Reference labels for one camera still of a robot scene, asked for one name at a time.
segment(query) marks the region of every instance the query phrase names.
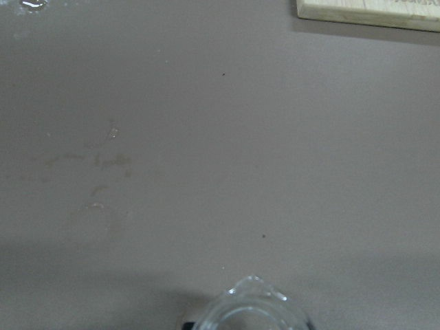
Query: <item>wooden board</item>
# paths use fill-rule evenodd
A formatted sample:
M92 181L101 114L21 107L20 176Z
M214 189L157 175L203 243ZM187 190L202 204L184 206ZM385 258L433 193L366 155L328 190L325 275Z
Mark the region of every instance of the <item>wooden board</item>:
M303 19L440 32L440 0L297 0Z

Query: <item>gray surface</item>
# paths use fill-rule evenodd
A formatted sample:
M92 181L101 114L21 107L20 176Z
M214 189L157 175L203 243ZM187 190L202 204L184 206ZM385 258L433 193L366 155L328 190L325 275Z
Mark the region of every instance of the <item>gray surface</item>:
M1 329L173 329L251 273L329 329L440 328L440 34L7 2Z

